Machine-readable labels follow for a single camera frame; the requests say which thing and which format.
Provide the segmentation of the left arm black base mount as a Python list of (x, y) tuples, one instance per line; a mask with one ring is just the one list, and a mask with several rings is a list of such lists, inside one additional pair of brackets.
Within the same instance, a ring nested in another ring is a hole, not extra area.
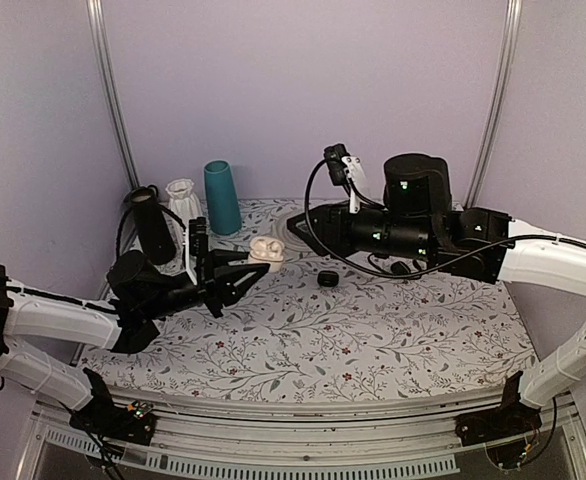
[(88, 368), (83, 372), (92, 397), (82, 409), (71, 411), (70, 426), (96, 436), (149, 446), (157, 424), (154, 406), (139, 400), (117, 406), (102, 377)]

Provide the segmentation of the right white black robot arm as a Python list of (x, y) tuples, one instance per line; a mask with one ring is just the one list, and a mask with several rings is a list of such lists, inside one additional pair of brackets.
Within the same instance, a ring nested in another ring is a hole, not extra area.
[[(341, 145), (326, 149), (317, 165), (348, 200), (311, 206), (287, 228), (320, 256), (365, 274), (409, 280), (442, 272), (487, 284), (539, 285), (586, 297), (586, 241), (552, 233), (506, 213), (456, 210), (447, 162), (419, 153), (400, 154), (384, 165), (383, 198), (366, 192), (359, 158)], [(490, 427), (510, 436), (538, 410), (586, 376), (586, 321), (539, 364), (504, 386)]]

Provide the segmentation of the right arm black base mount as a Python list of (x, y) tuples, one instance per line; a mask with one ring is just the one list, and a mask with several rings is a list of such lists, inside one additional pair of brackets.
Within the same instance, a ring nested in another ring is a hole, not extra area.
[(542, 425), (540, 407), (525, 405), (519, 393), (522, 371), (506, 380), (497, 407), (455, 417), (455, 434), (463, 446), (524, 434)]

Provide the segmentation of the white earbuds charging case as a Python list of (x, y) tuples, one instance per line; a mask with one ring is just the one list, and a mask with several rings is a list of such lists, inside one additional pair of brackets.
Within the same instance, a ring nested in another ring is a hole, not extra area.
[(247, 262), (249, 264), (264, 263), (269, 265), (269, 272), (279, 272), (284, 264), (285, 245), (282, 241), (267, 237), (256, 236), (249, 242), (250, 251)]

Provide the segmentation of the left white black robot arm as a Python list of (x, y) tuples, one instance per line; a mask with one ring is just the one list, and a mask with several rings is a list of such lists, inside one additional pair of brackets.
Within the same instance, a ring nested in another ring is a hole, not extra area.
[(96, 374), (82, 373), (26, 342), (45, 337), (96, 346), (118, 354), (145, 350), (158, 336), (157, 321), (204, 305), (216, 318), (269, 272), (244, 252), (212, 250), (195, 272), (161, 273), (139, 250), (121, 255), (107, 274), (114, 295), (89, 301), (30, 288), (10, 279), (0, 264), (0, 376), (81, 410), (101, 434), (121, 426), (121, 412), (100, 393)]

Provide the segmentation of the black wireless earbud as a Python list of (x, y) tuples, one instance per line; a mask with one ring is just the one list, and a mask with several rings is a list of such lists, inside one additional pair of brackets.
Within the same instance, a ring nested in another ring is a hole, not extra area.
[(321, 270), (317, 274), (317, 283), (320, 287), (333, 288), (339, 284), (339, 274), (332, 270)]

